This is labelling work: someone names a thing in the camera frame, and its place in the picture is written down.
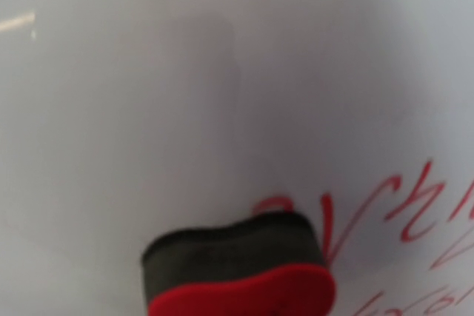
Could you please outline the red black whiteboard eraser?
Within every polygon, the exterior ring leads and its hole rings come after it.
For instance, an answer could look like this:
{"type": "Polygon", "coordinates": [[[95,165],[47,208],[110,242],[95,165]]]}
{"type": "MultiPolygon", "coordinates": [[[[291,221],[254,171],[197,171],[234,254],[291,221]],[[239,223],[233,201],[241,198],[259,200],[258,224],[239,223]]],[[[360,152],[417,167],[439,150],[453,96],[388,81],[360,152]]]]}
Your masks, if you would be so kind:
{"type": "Polygon", "coordinates": [[[328,315],[336,300],[313,227],[295,212],[170,232],[141,267],[149,315],[328,315]]]}

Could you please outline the white whiteboard black frame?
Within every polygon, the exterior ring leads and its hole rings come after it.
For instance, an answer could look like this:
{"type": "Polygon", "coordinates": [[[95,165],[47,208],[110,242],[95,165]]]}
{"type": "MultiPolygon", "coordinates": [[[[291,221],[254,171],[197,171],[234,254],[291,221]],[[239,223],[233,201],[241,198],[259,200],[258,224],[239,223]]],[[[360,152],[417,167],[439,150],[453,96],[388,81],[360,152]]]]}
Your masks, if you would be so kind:
{"type": "Polygon", "coordinates": [[[143,315],[154,237],[277,194],[334,315],[471,315],[473,0],[1,0],[3,315],[143,315]]]}

